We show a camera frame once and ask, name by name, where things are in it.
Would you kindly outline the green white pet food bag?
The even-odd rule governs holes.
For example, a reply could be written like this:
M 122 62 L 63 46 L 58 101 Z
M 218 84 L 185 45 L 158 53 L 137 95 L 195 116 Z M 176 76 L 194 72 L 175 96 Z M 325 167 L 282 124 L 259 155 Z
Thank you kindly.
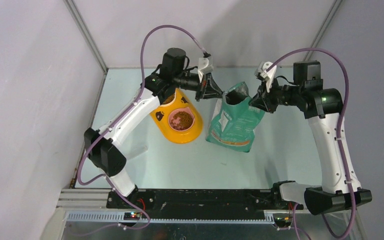
M 249 88 L 237 83 L 216 101 L 205 140 L 237 152 L 248 153 L 255 139 L 255 129 L 265 111 L 251 106 Z

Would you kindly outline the clear plastic food scoop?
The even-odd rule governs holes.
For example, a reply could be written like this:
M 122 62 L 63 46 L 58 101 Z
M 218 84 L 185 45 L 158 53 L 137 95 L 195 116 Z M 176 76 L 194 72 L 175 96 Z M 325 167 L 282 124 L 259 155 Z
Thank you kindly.
M 124 149 L 122 151 L 127 161 L 131 161 L 148 151 L 149 147 L 147 144 L 139 144 L 135 146 L 131 146 L 129 149 Z

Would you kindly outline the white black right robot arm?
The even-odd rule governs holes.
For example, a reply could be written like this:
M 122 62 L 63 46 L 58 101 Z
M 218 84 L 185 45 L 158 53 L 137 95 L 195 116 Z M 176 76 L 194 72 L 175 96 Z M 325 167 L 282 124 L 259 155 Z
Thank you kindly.
M 280 105 L 295 106 L 304 114 L 316 144 L 322 180 L 319 186 L 277 182 L 271 190 L 271 204 L 284 209 L 290 202 L 298 203 L 311 214 L 321 215 L 371 202 L 371 191 L 362 188 L 354 171 L 345 128 L 338 126 L 345 108 L 342 96 L 337 89 L 323 87 L 320 62 L 296 62 L 290 85 L 280 85 L 276 71 L 272 62 L 260 63 L 255 76 L 261 85 L 250 104 L 267 113 L 274 113 Z

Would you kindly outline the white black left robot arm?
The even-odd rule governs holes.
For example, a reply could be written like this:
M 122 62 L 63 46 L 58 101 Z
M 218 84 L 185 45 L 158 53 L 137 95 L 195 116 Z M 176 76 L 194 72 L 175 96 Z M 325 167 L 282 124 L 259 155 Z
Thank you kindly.
M 88 128 L 84 132 L 84 156 L 102 171 L 125 208 L 133 208 L 138 202 L 138 194 L 134 192 L 137 186 L 125 169 L 127 158 L 120 151 L 127 136 L 176 89 L 195 92 L 197 101 L 222 96 L 212 76 L 213 58 L 209 53 L 204 52 L 198 59 L 196 73 L 185 67 L 187 63 L 183 49 L 168 49 L 161 64 L 144 78 L 136 96 L 118 115 L 99 129 Z

